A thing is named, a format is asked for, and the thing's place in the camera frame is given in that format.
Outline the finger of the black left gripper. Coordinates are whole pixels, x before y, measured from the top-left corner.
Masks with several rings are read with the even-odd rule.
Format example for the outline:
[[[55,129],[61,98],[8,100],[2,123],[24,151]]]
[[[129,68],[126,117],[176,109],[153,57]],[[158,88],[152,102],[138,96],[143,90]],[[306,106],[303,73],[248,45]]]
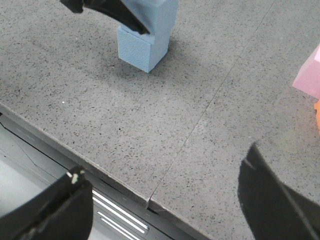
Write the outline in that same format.
[[[60,2],[73,13],[83,12],[83,0],[60,0]]]
[[[105,14],[140,35],[150,34],[146,26],[121,0],[84,0],[84,6]]]

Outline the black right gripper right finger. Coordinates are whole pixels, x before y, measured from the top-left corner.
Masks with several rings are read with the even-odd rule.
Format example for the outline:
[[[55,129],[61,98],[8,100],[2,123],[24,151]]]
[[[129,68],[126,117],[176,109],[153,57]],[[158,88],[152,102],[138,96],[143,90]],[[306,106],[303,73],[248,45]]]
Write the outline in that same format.
[[[281,182],[256,144],[241,161],[237,196],[256,240],[320,238],[320,206]]]

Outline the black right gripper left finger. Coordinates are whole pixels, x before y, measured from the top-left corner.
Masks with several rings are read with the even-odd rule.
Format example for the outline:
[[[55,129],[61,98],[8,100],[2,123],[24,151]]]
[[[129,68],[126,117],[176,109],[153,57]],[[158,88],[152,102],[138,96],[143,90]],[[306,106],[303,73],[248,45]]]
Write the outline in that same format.
[[[0,218],[2,240],[87,240],[93,226],[93,185],[82,166]]]

